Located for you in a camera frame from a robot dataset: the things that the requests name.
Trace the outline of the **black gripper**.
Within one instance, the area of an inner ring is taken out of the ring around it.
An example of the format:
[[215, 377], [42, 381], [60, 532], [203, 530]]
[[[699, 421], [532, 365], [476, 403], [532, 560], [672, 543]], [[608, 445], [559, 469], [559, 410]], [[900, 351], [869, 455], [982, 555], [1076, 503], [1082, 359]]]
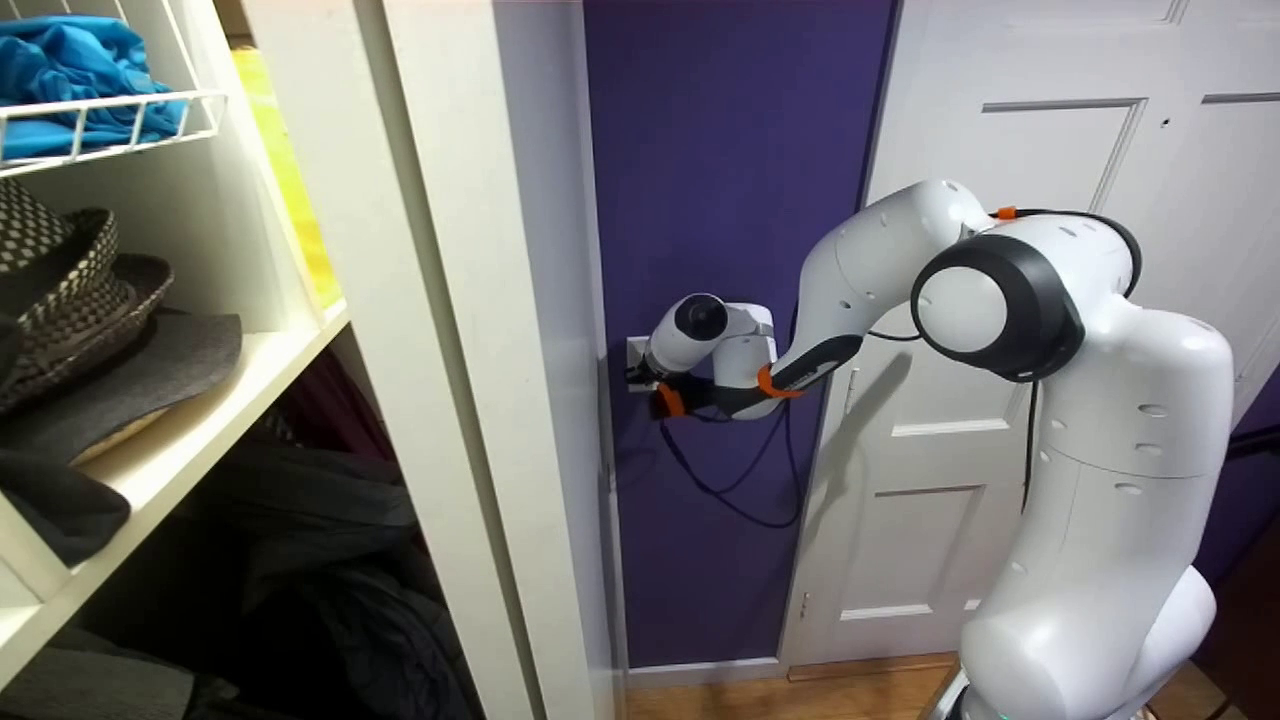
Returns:
[[666, 412], [661, 372], [652, 365], [647, 365], [647, 372], [627, 372], [627, 365], [624, 365], [624, 392], [642, 397], [652, 418]]

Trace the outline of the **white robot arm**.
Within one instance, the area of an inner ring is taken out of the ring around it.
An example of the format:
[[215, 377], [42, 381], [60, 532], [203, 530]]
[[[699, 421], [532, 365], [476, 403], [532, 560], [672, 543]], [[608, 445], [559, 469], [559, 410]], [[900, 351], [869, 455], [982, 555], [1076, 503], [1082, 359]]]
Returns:
[[1147, 720], [1216, 620], [1195, 551], [1231, 438], [1231, 346], [1145, 309], [1140, 271], [1135, 238], [1102, 213], [917, 182], [817, 241], [790, 338], [759, 305], [688, 292], [627, 346], [627, 390], [661, 421], [759, 421], [898, 309], [931, 351], [1034, 386], [1025, 520], [931, 720]]

